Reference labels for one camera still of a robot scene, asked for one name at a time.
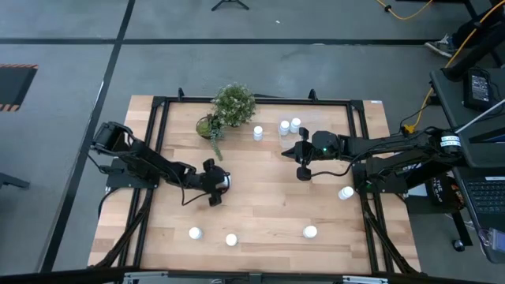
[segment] potted plant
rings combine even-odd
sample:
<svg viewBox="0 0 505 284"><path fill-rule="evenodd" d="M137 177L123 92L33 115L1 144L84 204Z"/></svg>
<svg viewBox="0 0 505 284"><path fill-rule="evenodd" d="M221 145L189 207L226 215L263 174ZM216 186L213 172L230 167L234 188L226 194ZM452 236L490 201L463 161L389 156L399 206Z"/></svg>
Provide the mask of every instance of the potted plant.
<svg viewBox="0 0 505 284"><path fill-rule="evenodd" d="M215 155L217 155L219 161L222 161L223 155L219 150L217 140L223 138L224 135L223 125L219 122L219 119L215 115L208 114L196 123L196 132L198 135L211 141Z"/></svg>
<svg viewBox="0 0 505 284"><path fill-rule="evenodd" d="M212 100L214 115L222 125L238 127L251 120L256 109L254 95L240 84L229 84Z"/></svg>

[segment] wooden table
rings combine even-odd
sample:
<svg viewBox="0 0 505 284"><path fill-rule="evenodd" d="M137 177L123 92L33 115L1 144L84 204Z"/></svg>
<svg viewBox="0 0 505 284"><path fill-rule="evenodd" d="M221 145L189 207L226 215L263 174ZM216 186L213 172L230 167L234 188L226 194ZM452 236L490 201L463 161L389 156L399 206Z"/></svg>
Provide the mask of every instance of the wooden table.
<svg viewBox="0 0 505 284"><path fill-rule="evenodd" d="M144 137L152 96L132 97L125 124L136 137ZM389 134L381 102L365 101L370 137ZM208 103L171 103L162 156L182 161L202 171L202 162L215 158L208 140L199 137L195 124L209 110ZM231 172L232 186L223 203L209 207L207 198L181 206L181 190L162 183L155 190L148 222L141 267L159 270L262 271L321 274L369 274L368 249L359 196L342 201L338 191L352 185L351 173L344 177L322 175L309 182L296 178L298 165L281 156L277 123L279 114L314 110L329 131L349 135L343 106L257 105L252 123L227 129L219 141L224 160L216 163ZM153 141L159 125L155 123ZM261 125L264 138L253 140L254 126ZM342 172L348 163L311 163L313 172ZM127 219L132 189L111 195L103 205L89 263L99 262L121 236ZM186 190L186 200L200 194ZM398 250L419 268L409 216L395 195L382 194L387 231ZM314 225L318 234L305 239L302 230ZM189 238L189 228L204 232L201 240ZM238 236L238 245L225 243L227 234ZM127 263L133 262L137 237L130 242ZM383 268L380 241L376 247Z"/></svg>

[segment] concrete floor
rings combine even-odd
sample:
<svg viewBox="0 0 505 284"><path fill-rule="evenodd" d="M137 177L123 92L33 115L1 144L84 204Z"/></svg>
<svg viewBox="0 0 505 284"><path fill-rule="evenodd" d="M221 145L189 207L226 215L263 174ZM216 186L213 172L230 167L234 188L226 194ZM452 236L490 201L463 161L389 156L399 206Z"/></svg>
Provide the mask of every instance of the concrete floor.
<svg viewBox="0 0 505 284"><path fill-rule="evenodd" d="M401 22L373 0L244 1L250 11L227 3L211 13L214 1L137 0L126 38L431 39L469 20L455 4L437 3ZM402 15L422 6L388 2ZM127 3L4 0L0 39L115 38ZM22 108L0 113L0 133L8 137L0 139L0 160L12 161L0 163L0 171L32 183L28 191L0 190L0 275L37 269L111 51L112 45L0 45L1 63L39 64ZM182 87L189 96L211 96L236 81L265 95L301 98L315 88L320 98L382 100L395 133L420 107L429 71L446 62L423 46L124 45L99 120L123 121L131 95L175 95ZM439 107L425 111L421 127L428 125L447 126ZM85 267L105 180L86 164L54 269ZM452 249L457 232L448 217L410 220L423 272L505 281L503 265L489 263L477 245L464 253Z"/></svg>

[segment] laptop keyboard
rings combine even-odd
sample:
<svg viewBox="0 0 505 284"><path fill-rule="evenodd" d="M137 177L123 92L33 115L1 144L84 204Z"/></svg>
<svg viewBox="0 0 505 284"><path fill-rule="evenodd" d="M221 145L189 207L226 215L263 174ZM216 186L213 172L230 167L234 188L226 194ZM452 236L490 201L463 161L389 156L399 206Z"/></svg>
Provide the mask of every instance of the laptop keyboard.
<svg viewBox="0 0 505 284"><path fill-rule="evenodd" d="M505 181L466 181L477 213L505 213Z"/></svg>

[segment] tripod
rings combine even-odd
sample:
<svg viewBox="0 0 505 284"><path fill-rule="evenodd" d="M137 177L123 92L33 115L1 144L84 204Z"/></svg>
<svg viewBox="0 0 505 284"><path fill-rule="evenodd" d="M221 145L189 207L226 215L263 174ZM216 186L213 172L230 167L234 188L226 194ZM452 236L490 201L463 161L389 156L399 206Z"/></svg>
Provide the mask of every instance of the tripod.
<svg viewBox="0 0 505 284"><path fill-rule="evenodd" d="M218 9L218 7L221 6L221 4L223 4L224 2L236 2L240 4L240 6L244 7L244 9L249 9L249 7L246 4L242 3L240 0L221 0L214 7L212 7L211 11L215 11L216 9Z"/></svg>

